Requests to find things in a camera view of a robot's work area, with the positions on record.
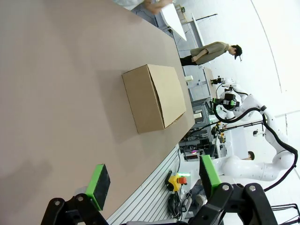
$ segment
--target bolt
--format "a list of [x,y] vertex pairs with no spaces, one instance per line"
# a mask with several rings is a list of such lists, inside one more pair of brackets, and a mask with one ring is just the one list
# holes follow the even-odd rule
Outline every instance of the bolt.
[[222,189],[223,189],[224,191],[228,191],[228,190],[229,190],[229,186],[225,184],[225,185],[222,186]]
[[251,185],[251,186],[249,187],[249,190],[250,190],[250,191],[255,191],[255,186]]

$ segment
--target box lid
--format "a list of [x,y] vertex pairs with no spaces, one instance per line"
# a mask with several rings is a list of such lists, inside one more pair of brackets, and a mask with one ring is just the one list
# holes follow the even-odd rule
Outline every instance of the box lid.
[[187,109],[175,68],[147,65],[159,98],[165,128]]

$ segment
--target hand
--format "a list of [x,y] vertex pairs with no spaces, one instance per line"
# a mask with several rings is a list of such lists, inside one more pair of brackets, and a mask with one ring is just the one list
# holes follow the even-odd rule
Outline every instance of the hand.
[[197,56],[192,57],[192,62],[196,62],[198,60]]

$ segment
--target brown table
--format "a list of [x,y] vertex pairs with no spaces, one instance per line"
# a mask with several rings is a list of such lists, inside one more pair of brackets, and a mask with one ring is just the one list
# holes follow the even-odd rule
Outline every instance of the brown table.
[[39,224],[106,163],[108,218],[151,174],[194,118],[139,135],[121,74],[175,67],[172,38],[111,0],[0,2],[0,224]]

